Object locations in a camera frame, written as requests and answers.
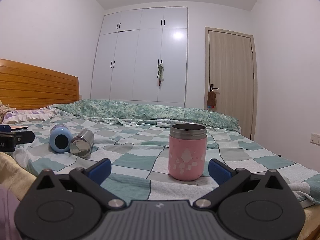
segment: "hanging keychain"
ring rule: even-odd
[[[159,79],[159,86],[161,85],[163,78],[162,78],[162,74],[163,74],[163,63],[162,63],[162,59],[160,64],[158,63],[158,75],[157,78]]]

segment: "door handle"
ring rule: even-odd
[[[215,88],[213,84],[210,84],[210,91],[213,91],[214,89],[219,90],[219,88]]]

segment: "wooden headboard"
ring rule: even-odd
[[[17,109],[38,109],[79,100],[75,76],[0,59],[0,100]]]

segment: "wooden door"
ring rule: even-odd
[[[162,28],[164,8],[149,8],[142,10],[140,29]]]
[[[119,21],[118,32],[138,30],[140,28],[142,9],[123,11]]]
[[[164,8],[163,28],[188,27],[188,16],[186,7],[166,7]]]
[[[209,31],[209,51],[209,86],[219,88],[214,90],[217,105],[213,110],[237,118],[241,134],[250,138],[254,104],[251,39]]]
[[[119,32],[112,70],[111,100],[132,100],[139,30]]]
[[[106,15],[103,19],[100,35],[118,31],[121,12]]]
[[[144,29],[139,32],[132,100],[157,102],[161,40],[162,28]]]
[[[163,82],[158,102],[184,103],[187,71],[187,29],[164,28],[161,59]]]
[[[94,62],[91,99],[109,99],[118,33],[101,35]]]

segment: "wall socket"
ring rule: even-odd
[[[317,145],[320,145],[320,134],[312,133],[310,142],[317,144]]]

